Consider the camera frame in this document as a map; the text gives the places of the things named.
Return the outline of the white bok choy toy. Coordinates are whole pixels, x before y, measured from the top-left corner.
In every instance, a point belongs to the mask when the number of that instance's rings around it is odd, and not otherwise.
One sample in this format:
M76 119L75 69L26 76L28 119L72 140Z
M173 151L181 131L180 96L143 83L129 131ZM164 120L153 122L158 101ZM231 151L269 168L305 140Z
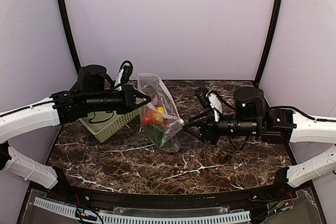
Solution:
M148 139L159 148L169 148L173 146L171 135L166 132L164 126L149 124L145 128Z

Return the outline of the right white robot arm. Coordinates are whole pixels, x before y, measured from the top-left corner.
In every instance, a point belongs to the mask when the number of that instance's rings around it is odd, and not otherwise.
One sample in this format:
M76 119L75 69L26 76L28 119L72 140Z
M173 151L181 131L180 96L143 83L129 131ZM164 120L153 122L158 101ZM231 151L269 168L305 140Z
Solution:
M215 145L221 136L226 136L229 141L243 136L269 144L331 144L318 156L278 170L275 186L296 188L335 170L335 118L317 118L293 106L267 108L263 90L254 87L234 91L234 106L204 86L196 90L196 96L205 110L190 118L183 130L202 142Z

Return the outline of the clear zip top bag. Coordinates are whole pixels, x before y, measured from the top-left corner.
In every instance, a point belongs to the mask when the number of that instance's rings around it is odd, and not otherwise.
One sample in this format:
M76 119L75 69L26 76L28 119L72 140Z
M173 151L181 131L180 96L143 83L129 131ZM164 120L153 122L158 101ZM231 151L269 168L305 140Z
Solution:
M151 102L139 109L142 129L148 140L163 151L178 152L181 145L176 134L182 130L184 121L168 88L152 73L138 74L137 87L151 98Z

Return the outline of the red pepper toy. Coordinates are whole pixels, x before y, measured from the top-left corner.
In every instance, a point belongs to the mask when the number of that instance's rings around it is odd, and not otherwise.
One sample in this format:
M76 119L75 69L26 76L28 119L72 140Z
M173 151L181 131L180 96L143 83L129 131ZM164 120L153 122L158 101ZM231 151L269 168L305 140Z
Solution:
M148 125L154 125L155 124L155 119L154 119L154 112L152 110L148 110L147 114L145 115L143 119L143 124L145 127Z

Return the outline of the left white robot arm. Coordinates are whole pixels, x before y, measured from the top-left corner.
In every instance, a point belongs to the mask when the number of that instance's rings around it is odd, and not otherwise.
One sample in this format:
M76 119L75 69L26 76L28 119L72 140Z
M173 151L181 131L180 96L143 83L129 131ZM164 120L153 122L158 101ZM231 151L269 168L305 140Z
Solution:
M62 171L29 158L9 144L19 135L49 126L59 126L86 118L90 113L128 114L151 102L151 98L130 85L133 65L122 63L116 80L101 65L78 70L70 90L57 92L36 103L1 113L1 170L47 189L62 181Z

